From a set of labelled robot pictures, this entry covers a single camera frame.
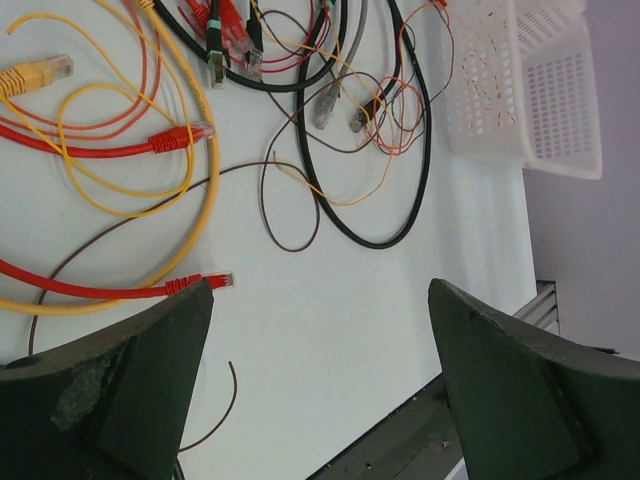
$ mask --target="yellow connector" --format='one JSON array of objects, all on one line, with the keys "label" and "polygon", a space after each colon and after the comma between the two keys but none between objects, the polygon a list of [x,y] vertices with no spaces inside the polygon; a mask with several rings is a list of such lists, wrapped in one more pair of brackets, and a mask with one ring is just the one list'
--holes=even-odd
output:
[{"label": "yellow connector", "polygon": [[57,80],[73,75],[73,60],[58,55],[39,62],[27,62],[0,72],[0,95],[13,97],[33,93]]}]

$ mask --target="table surface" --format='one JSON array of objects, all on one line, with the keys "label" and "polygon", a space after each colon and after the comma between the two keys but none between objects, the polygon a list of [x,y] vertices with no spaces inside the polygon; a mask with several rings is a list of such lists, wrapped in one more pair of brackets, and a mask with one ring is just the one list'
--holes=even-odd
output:
[{"label": "table surface", "polygon": [[[167,0],[175,11],[173,0]],[[264,0],[308,17],[308,4]],[[419,0],[402,2],[405,14]],[[350,35],[357,6],[351,7]],[[89,30],[116,63],[139,82],[136,38],[108,13],[84,0],[9,2],[0,19],[4,29],[19,16],[46,10],[66,15]],[[446,70],[435,11],[427,9],[412,25],[430,89],[437,91]],[[299,38],[283,20],[274,27]],[[376,76],[393,65],[388,9],[371,0],[370,19],[355,66]],[[59,23],[37,20],[2,39],[2,65],[60,53],[76,62],[75,75],[38,94],[16,99],[21,106],[54,118],[62,100],[88,83],[117,83],[106,64],[77,33]],[[268,52],[277,54],[271,45]],[[202,66],[192,64],[204,78]],[[282,81],[290,78],[279,77]],[[176,94],[167,75],[160,101],[177,115]],[[356,82],[347,87],[360,100],[367,93]],[[284,117],[269,98],[228,84],[208,91],[216,115],[223,166],[262,158]],[[292,107],[291,95],[279,98]],[[202,447],[181,458],[187,478],[299,480],[306,478],[440,372],[430,328],[427,289],[434,277],[448,279],[489,304],[515,312],[535,296],[535,279],[522,172],[508,164],[452,156],[447,149],[445,98],[434,102],[431,177],[419,219],[409,237],[388,251],[369,251],[343,237],[323,216],[310,250],[289,255],[267,239],[257,207],[258,169],[221,180],[217,206],[197,247],[176,275],[233,271],[237,285],[216,293],[212,326],[202,360],[183,442],[206,433],[226,409],[232,391],[227,361],[239,378],[236,407],[227,423]],[[68,120],[80,124],[111,118],[128,107],[117,94],[98,92],[71,107]],[[322,133],[344,147],[359,139],[346,122],[353,107],[342,100]],[[135,143],[166,127],[150,113],[139,125],[108,145]],[[60,159],[2,142],[0,222],[2,258],[48,274],[89,236],[114,222],[84,203],[70,187]],[[299,162],[295,136],[287,132],[276,146],[283,161]],[[198,175],[205,176],[200,146]],[[327,192],[352,200],[375,186],[385,157],[373,147],[342,156],[318,145],[312,152]],[[383,188],[362,205],[339,209],[353,228],[383,239],[402,224],[413,201],[422,155],[421,143],[394,161]],[[181,154],[87,161],[95,172],[121,185],[160,189],[181,181]],[[308,190],[273,171],[267,178],[267,204],[274,230],[288,245],[305,241],[313,228]],[[131,199],[84,182],[110,207],[140,207]],[[203,190],[179,205],[130,224],[97,244],[61,278],[96,286],[133,285],[169,255],[198,212]],[[0,279],[4,295],[33,301],[36,290]],[[69,301],[52,295],[50,301]],[[44,319],[37,349],[79,338],[152,302],[124,304],[93,316]],[[26,354],[29,319],[3,313],[0,362]]]}]

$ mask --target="yellow ethernet cable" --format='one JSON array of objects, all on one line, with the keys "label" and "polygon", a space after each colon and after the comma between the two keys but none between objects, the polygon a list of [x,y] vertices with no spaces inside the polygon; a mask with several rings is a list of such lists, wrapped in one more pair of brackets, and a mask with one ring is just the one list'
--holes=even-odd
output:
[{"label": "yellow ethernet cable", "polygon": [[[116,17],[118,17],[125,24],[133,28],[135,32],[145,41],[148,45],[151,45],[152,48],[155,49],[155,45],[151,42],[143,32],[135,28],[135,25],[130,24],[128,20],[122,16],[119,12],[114,10],[110,5],[106,4],[102,0],[96,0],[103,8],[109,10]],[[183,72],[189,86],[191,87],[194,96],[196,97],[198,106],[201,110],[202,116],[204,120],[209,124],[214,125],[213,114],[211,113],[211,108],[209,107],[209,103],[207,102],[206,96],[204,94],[204,90],[202,86],[197,80],[197,77],[193,73],[193,70],[189,66],[189,63],[184,57],[184,54],[180,50],[180,48],[176,45],[175,41],[167,32],[166,28],[162,21],[155,15],[155,12],[152,9],[153,2],[147,0],[138,0],[140,8],[143,12],[149,17],[151,24],[158,31],[163,41],[169,47],[171,54],[173,55],[176,63],[180,67],[180,70]],[[15,30],[17,26],[20,24],[32,19],[32,18],[46,18],[43,16],[40,17],[23,17],[14,23],[10,27],[10,32]],[[210,168],[210,179],[209,188],[207,190],[207,195],[204,200],[204,205],[200,211],[200,215],[198,220],[196,221],[195,226],[191,230],[191,233],[188,235],[185,242],[180,247],[179,251],[167,262],[166,265],[161,267],[159,270],[154,272],[151,277],[144,282],[142,287],[149,287],[158,283],[161,279],[171,273],[193,250],[193,247],[196,245],[197,241],[202,236],[204,229],[207,225],[207,221],[211,216],[213,208],[215,206],[215,201],[218,193],[219,187],[219,177],[220,177],[220,146],[218,141],[218,136],[214,130],[214,136],[210,138],[207,142],[208,144],[208,153],[209,153],[209,168]],[[108,301],[108,302],[99,302],[99,303],[91,303],[84,305],[31,305],[28,303],[17,302],[8,298],[0,298],[0,309],[9,310],[17,313],[24,313],[28,315],[42,315],[42,316],[64,316],[64,315],[82,315],[82,314],[90,314],[97,313],[109,308],[114,307],[120,303],[119,301]]]},{"label": "yellow ethernet cable", "polygon": [[0,72],[0,94],[5,97],[34,93],[53,82],[73,75],[73,60],[58,55],[39,62],[27,62]]}]

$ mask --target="basket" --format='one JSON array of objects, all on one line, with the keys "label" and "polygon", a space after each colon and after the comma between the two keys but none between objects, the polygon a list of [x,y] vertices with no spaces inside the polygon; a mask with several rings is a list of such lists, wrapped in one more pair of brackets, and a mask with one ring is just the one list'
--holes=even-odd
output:
[{"label": "basket", "polygon": [[[601,178],[585,8],[586,0],[449,2],[455,59],[447,97],[454,153]],[[445,50],[449,65],[451,50]]]}]

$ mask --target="white plastic basket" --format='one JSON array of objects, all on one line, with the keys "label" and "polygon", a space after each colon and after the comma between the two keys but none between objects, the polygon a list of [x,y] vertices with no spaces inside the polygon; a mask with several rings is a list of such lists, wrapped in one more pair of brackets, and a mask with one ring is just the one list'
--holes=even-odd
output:
[{"label": "white plastic basket", "polygon": [[[586,1],[448,3],[456,44],[447,90],[454,153],[601,178]],[[450,48],[445,50],[450,62]]]}]

